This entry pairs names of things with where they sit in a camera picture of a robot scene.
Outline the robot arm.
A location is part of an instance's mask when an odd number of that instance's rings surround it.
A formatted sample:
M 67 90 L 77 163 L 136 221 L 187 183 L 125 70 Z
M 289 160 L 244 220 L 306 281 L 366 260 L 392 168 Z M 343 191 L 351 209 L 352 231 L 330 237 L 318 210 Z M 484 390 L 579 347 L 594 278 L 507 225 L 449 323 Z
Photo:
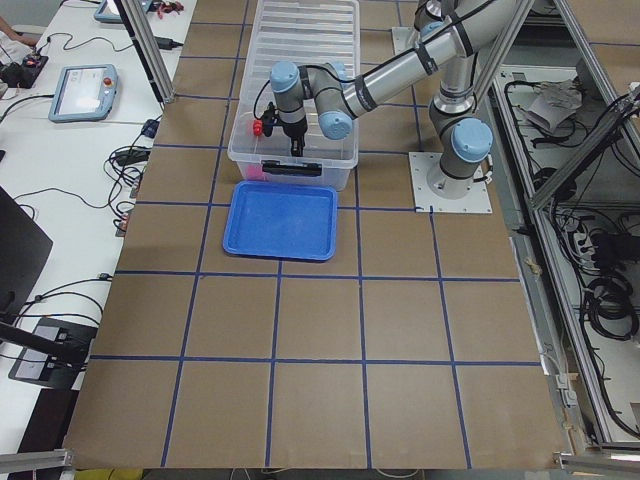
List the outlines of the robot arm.
M 275 123 L 290 138 L 292 154 L 301 156 L 307 131 L 305 101 L 314 102 L 323 135 L 342 140 L 356 119 L 440 73 L 429 115 L 444 151 L 430 168 L 427 184 L 441 198 L 462 199 L 493 143 L 491 129 L 471 110 L 486 93 L 531 6 L 529 1 L 444 1 L 437 28 L 429 29 L 418 13 L 413 44 L 354 78 L 329 63 L 277 62 L 269 76 Z

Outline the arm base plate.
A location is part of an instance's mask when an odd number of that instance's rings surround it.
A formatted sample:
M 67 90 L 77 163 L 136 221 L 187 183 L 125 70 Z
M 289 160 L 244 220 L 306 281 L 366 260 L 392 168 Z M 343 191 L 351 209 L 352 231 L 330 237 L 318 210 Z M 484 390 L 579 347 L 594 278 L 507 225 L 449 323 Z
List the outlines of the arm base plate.
M 491 174 L 477 164 L 474 176 L 457 180 L 441 169 L 441 153 L 410 152 L 414 209 L 421 213 L 482 214 L 493 213 L 488 192 Z
M 420 33 L 414 27 L 393 27 L 391 36 L 395 55 L 411 48 L 420 39 Z

